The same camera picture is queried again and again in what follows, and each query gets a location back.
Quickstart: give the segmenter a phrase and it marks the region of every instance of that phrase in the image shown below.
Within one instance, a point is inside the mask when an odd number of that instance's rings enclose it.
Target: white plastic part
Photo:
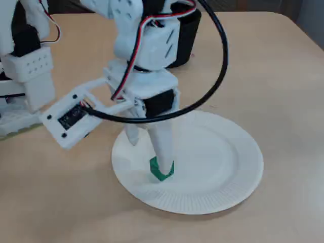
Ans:
[[[122,132],[112,150],[119,182],[144,203],[179,214],[210,214],[247,199],[263,175],[263,156],[255,140],[220,116],[193,111],[172,120],[174,175],[160,182],[150,171],[156,154],[140,129],[136,146]]]
[[[6,76],[19,83],[25,83],[53,68],[51,48],[42,46],[23,57],[6,55],[2,57]]]
[[[27,105],[30,112],[36,112],[55,98],[51,73],[47,72],[24,83]]]
[[[163,28],[147,26],[135,64],[148,70],[168,67],[177,59],[180,22],[176,19],[164,21]],[[114,46],[116,56],[130,58],[135,42],[134,36],[120,33]]]
[[[148,129],[151,142],[157,157],[159,170],[165,176],[171,171],[174,162],[172,123],[161,121]]]
[[[22,84],[16,83],[12,80],[0,81],[0,96],[8,96],[23,93],[25,93],[25,88]]]
[[[55,98],[51,77],[53,60],[50,47],[31,52],[23,57],[6,55],[2,57],[6,76],[24,86],[28,108],[36,112]]]
[[[116,89],[126,70],[126,61],[113,59],[109,61],[109,67],[104,69],[104,74],[109,83]],[[165,91],[178,87],[178,79],[166,69],[153,72],[133,71],[128,78],[128,85],[124,88],[129,97],[140,100],[149,99]]]
[[[111,2],[112,0],[80,0],[88,9],[102,15],[107,19],[113,19]]]
[[[40,119],[42,123],[63,148],[70,149],[102,122],[99,118],[85,115],[68,130],[59,123],[58,119],[73,107],[80,104],[84,99],[89,99],[94,104],[96,110],[108,114],[118,114],[134,106],[133,102],[131,102],[127,97],[124,97],[124,102],[113,107],[105,107],[100,100],[90,93],[91,89],[107,84],[107,79],[100,78],[78,86],[41,115]]]
[[[114,59],[109,62],[109,67],[104,69],[112,90],[116,89],[122,79],[127,64],[120,59]],[[165,69],[153,72],[133,71],[129,76],[129,84],[124,88],[124,92],[135,100],[135,106],[129,112],[127,117],[146,117],[145,104],[143,100],[152,98],[168,90],[174,90],[175,100],[173,107],[166,113],[175,112],[180,106],[180,93],[178,92],[178,79]],[[157,155],[157,163],[160,171],[167,175],[172,167],[173,158],[173,138],[172,127],[169,121],[160,123],[141,125],[148,130],[154,151]],[[131,144],[136,145],[138,141],[138,128],[136,125],[125,125],[126,135]]]
[[[117,57],[129,60],[143,14],[143,3],[141,0],[113,0],[111,5],[118,29],[114,53]],[[163,28],[146,26],[135,65],[148,70],[159,70],[176,60],[180,22],[171,19],[163,21],[163,25]]]
[[[0,105],[0,114],[0,137],[41,123],[40,113],[31,114],[24,105],[24,98],[12,98],[9,104]]]
[[[1,0],[0,1],[0,56],[12,53],[14,42],[12,38],[11,23],[18,0]],[[49,35],[50,28],[44,14],[44,10],[38,0],[20,0],[26,10],[27,23],[34,26],[40,39]],[[46,9],[48,9],[47,0],[42,0]]]

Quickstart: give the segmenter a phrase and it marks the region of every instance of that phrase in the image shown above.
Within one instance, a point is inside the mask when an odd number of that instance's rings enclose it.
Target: white paper plate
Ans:
[[[263,157],[255,140],[241,127],[201,111],[173,120],[175,173],[159,182],[150,172],[155,156],[141,129],[136,146],[123,131],[112,150],[120,183],[136,198],[179,214],[210,214],[248,198],[259,185]]]

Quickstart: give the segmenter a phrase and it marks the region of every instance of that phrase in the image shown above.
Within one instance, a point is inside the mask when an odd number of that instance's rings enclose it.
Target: cable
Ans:
[[[47,12],[45,6],[44,6],[43,3],[42,3],[42,0],[39,0],[39,3],[41,4],[41,6],[42,6],[42,8],[43,8],[43,10],[44,10],[44,13],[45,13],[46,17],[48,18],[48,20],[49,20],[50,22],[52,22],[53,24],[55,24],[56,29],[57,29],[57,38],[56,38],[56,40],[44,41],[44,42],[40,42],[40,43],[42,43],[42,44],[55,44],[55,43],[59,42],[60,39],[61,39],[61,36],[62,36],[61,28],[60,28],[60,26],[55,22],[55,20],[51,17],[51,15]]]
[[[210,18],[212,19],[213,23],[215,24],[217,31],[219,32],[220,38],[222,40],[222,45],[223,45],[223,62],[222,62],[222,68],[220,71],[220,74],[215,82],[215,84],[211,87],[211,89],[197,102],[194,104],[181,109],[179,111],[166,114],[166,115],[161,115],[153,118],[125,118],[125,117],[119,117],[119,116],[114,116],[114,115],[109,115],[91,108],[86,108],[82,107],[89,115],[93,115],[95,117],[105,119],[105,120],[111,120],[113,122],[118,122],[118,123],[127,123],[127,124],[146,124],[146,123],[155,123],[155,122],[162,122],[163,120],[169,120],[173,119],[182,115],[185,115],[200,106],[202,106],[204,103],[206,103],[212,95],[218,90],[220,85],[223,82],[223,79],[226,75],[227,68],[228,68],[228,42],[227,42],[227,37],[226,33],[224,31],[224,28],[222,24],[220,23],[219,19],[211,9],[211,7],[206,3],[205,0],[198,0],[198,2],[202,5],[202,7],[206,10]]]
[[[116,89],[116,91],[113,93],[113,95],[111,97],[112,100],[115,100],[116,97],[118,96],[118,94],[122,91],[122,89],[123,89],[123,87],[124,87],[124,85],[125,85],[125,83],[127,81],[127,78],[129,76],[129,74],[134,69],[137,53],[138,53],[138,50],[141,47],[142,36],[143,36],[143,33],[144,33],[145,26],[148,23],[154,22],[156,20],[167,20],[167,19],[181,18],[181,17],[185,17],[187,15],[190,15],[193,12],[196,11],[197,5],[196,5],[195,1],[193,1],[193,0],[186,0],[186,1],[182,0],[182,2],[186,2],[186,4],[191,5],[192,8],[189,9],[188,11],[183,12],[183,13],[177,13],[177,14],[170,13],[170,14],[159,14],[159,15],[148,16],[148,17],[144,18],[141,21],[141,23],[140,23],[140,25],[138,27],[138,30],[137,30],[136,41],[135,41],[135,46],[134,46],[134,49],[133,49],[133,52],[132,52],[132,55],[131,55],[131,60],[130,60],[130,62],[128,62],[126,71],[124,73],[123,78],[121,79],[121,82],[120,82],[118,88]]]

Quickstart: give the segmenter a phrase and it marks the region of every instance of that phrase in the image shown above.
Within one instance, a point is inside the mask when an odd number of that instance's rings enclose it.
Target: wooden table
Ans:
[[[129,195],[112,171],[121,125],[104,122],[70,151],[41,127],[0,144],[1,242],[322,242],[324,53],[284,16],[219,17],[230,68],[201,109],[235,121],[259,143],[265,173],[256,192],[219,214],[155,210]],[[102,75],[116,31],[112,21],[92,14],[55,18],[63,39],[53,45],[53,78],[62,97]],[[174,70],[182,105],[212,85],[220,61],[218,35],[203,15],[190,63]]]

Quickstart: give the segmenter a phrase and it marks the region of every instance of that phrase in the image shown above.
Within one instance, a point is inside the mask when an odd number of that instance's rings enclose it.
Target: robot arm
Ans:
[[[11,23],[17,1],[1,0],[0,2],[0,56],[5,56],[14,51]],[[47,17],[39,1],[48,9],[47,0],[20,0],[26,11],[27,23],[34,26],[38,31],[39,38],[43,39],[49,35],[50,29]]]
[[[49,35],[47,0],[20,0],[27,25],[13,33],[17,1],[0,1],[0,136],[39,123],[39,109],[55,98],[51,50],[40,41]]]

